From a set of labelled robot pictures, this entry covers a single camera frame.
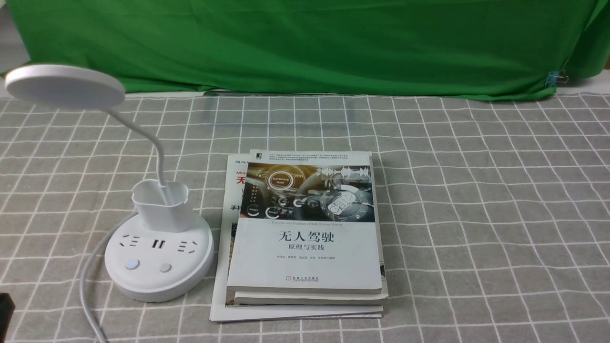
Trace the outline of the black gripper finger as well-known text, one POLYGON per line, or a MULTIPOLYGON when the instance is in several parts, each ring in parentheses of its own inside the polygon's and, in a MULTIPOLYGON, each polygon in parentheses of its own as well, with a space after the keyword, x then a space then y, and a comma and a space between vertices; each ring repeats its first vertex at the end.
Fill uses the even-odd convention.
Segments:
POLYGON ((15 304, 9 293, 0 293, 0 329, 8 330, 15 311, 15 304))

